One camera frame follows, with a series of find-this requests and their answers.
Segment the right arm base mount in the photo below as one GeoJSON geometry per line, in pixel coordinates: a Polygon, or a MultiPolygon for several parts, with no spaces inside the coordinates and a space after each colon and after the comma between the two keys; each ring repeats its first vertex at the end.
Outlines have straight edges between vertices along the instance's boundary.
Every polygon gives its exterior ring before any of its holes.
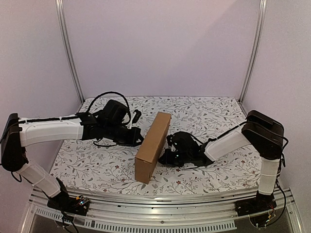
{"type": "Polygon", "coordinates": [[[264,228],[270,223],[275,214],[276,201],[274,194],[263,195],[256,193],[254,198],[235,202],[238,216],[249,216],[251,224],[256,228],[264,228]]]}

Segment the right aluminium corner post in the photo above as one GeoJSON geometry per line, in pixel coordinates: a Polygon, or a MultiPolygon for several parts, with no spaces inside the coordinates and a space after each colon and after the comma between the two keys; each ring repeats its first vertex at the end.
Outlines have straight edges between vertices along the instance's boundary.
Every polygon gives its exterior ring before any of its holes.
{"type": "Polygon", "coordinates": [[[264,20],[265,20],[265,14],[266,14],[266,8],[267,8],[267,0],[260,0],[259,1],[259,13],[258,13],[258,19],[256,23],[255,28],[255,36],[253,41],[253,46],[251,49],[251,55],[250,59],[247,65],[247,70],[245,74],[245,78],[242,84],[242,89],[239,95],[238,102],[242,105],[243,102],[246,99],[246,94],[248,91],[248,87],[250,85],[251,77],[253,70],[255,68],[256,58],[260,46],[260,40],[262,36],[263,26],[264,26],[264,20]]]}

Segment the left aluminium corner post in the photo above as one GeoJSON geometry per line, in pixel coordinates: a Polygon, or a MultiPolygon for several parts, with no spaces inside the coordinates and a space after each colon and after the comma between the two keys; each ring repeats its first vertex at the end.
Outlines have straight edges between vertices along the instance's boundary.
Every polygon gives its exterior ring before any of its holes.
{"type": "Polygon", "coordinates": [[[76,69],[76,65],[74,62],[74,57],[73,57],[73,53],[72,53],[72,49],[70,45],[69,33],[68,33],[66,17],[65,17],[64,3],[62,0],[56,0],[55,5],[56,5],[56,12],[57,12],[60,32],[62,36],[62,41],[64,44],[64,50],[65,50],[65,54],[66,54],[67,61],[68,61],[69,71],[72,77],[75,91],[78,96],[78,100],[80,103],[83,103],[85,101],[85,97],[83,95],[83,91],[81,88],[80,80],[78,77],[78,73],[77,73],[77,69],[76,69]]]}

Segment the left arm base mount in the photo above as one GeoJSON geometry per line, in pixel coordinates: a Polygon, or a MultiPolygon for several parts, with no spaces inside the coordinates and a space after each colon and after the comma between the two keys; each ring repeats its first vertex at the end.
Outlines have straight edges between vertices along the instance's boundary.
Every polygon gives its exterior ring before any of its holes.
{"type": "Polygon", "coordinates": [[[49,197],[47,206],[66,213],[86,216],[90,205],[90,199],[83,195],[71,197],[65,191],[61,191],[55,197],[49,197]]]}

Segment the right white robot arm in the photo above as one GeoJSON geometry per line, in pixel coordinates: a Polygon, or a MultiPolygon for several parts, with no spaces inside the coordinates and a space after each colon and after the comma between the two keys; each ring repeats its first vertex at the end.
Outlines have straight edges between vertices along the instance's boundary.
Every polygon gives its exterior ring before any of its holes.
{"type": "Polygon", "coordinates": [[[288,142],[284,127],[278,121],[252,110],[244,122],[205,143],[184,131],[168,135],[166,140],[169,147],[158,161],[172,167],[188,163],[196,167],[209,166],[221,157],[251,145],[261,157],[259,195],[252,199],[251,207],[261,212],[270,204],[269,196],[274,191],[283,150],[288,142]]]}

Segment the brown cardboard box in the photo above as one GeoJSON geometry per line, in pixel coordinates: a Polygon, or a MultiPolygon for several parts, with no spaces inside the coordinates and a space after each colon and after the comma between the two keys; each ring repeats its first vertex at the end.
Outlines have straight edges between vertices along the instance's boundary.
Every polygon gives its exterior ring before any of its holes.
{"type": "Polygon", "coordinates": [[[135,156],[135,180],[148,184],[160,157],[171,121],[171,114],[158,112],[135,156]]]}

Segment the aluminium corner post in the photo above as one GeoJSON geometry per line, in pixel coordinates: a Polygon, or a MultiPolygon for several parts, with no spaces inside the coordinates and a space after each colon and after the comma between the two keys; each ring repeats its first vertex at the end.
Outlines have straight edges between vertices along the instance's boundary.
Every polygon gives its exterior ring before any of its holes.
{"type": "Polygon", "coordinates": [[[78,96],[78,100],[80,103],[83,103],[85,101],[85,97],[83,95],[83,91],[81,88],[80,80],[78,77],[78,73],[77,73],[77,69],[76,69],[76,65],[74,62],[74,57],[73,57],[73,53],[72,53],[72,49],[70,45],[69,33],[68,33],[66,17],[65,17],[64,3],[62,0],[56,0],[55,5],[56,5],[56,12],[57,12],[60,32],[62,36],[62,41],[64,44],[64,50],[65,50],[65,54],[66,54],[67,61],[68,61],[69,71],[72,77],[75,91],[78,96]]]}
{"type": "Polygon", "coordinates": [[[265,20],[265,14],[266,14],[266,8],[267,8],[267,0],[260,0],[259,1],[259,13],[258,13],[258,19],[256,23],[255,28],[255,36],[253,41],[253,46],[251,49],[251,55],[250,59],[247,65],[247,70],[245,74],[245,78],[242,84],[242,89],[239,95],[238,102],[242,105],[243,102],[246,99],[246,94],[248,91],[248,87],[250,85],[251,77],[253,70],[255,68],[256,58],[260,46],[260,40],[262,36],[263,26],[264,26],[264,20],[265,20]]]}

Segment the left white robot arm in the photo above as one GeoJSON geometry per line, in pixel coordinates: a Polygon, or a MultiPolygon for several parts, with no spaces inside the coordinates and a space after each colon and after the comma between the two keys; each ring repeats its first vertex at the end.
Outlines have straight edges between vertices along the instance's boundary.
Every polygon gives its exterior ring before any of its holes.
{"type": "Polygon", "coordinates": [[[72,207],[72,200],[65,195],[60,181],[48,174],[37,163],[26,157],[26,147],[58,140],[112,140],[115,145],[136,147],[144,138],[135,127],[141,111],[130,111],[129,105],[109,100],[102,110],[89,110],[70,116],[50,118],[20,118],[10,114],[3,131],[1,146],[2,167],[30,181],[40,188],[62,211],[72,207]]]}

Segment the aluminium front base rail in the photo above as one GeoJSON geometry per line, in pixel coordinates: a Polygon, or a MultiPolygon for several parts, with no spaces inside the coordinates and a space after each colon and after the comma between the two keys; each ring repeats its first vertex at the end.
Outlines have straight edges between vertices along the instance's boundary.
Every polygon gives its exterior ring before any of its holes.
{"type": "Polygon", "coordinates": [[[90,198],[86,216],[62,220],[34,189],[22,223],[23,233],[302,233],[304,228],[290,189],[275,190],[272,225],[261,229],[252,216],[238,216],[235,202],[252,198],[254,188],[198,195],[142,196],[70,189],[90,198]]]}

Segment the floral patterned table mat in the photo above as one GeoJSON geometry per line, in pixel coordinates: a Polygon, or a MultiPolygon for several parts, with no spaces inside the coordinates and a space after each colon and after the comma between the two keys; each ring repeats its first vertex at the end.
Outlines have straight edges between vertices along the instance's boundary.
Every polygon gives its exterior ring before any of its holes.
{"type": "MultiPolygon", "coordinates": [[[[142,115],[137,122],[146,135],[158,112],[171,114],[169,134],[186,131],[205,142],[242,123],[245,115],[234,98],[225,97],[127,97],[131,110],[142,115]]],[[[66,187],[129,195],[194,195],[257,188],[261,158],[246,146],[225,155],[207,167],[183,168],[157,164],[148,184],[135,180],[137,147],[115,146],[103,139],[66,140],[50,174],[66,187]]]]}

